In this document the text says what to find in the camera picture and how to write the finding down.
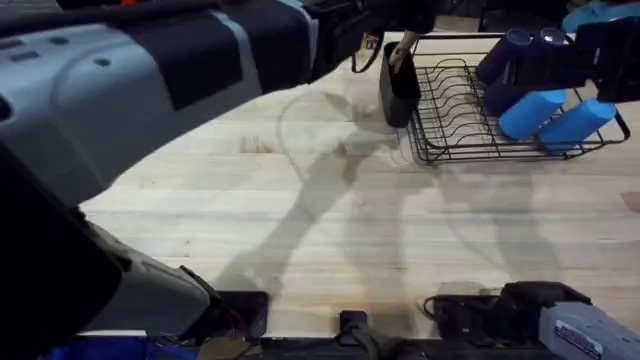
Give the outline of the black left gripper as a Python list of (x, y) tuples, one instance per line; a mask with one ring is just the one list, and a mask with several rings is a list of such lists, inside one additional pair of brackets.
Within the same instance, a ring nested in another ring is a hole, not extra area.
[(360, 48), (365, 33), (380, 32), (392, 23), (403, 31), (430, 33), (436, 20), (435, 0), (319, 0), (309, 2), (309, 15), (317, 22), (310, 81), (334, 71)]

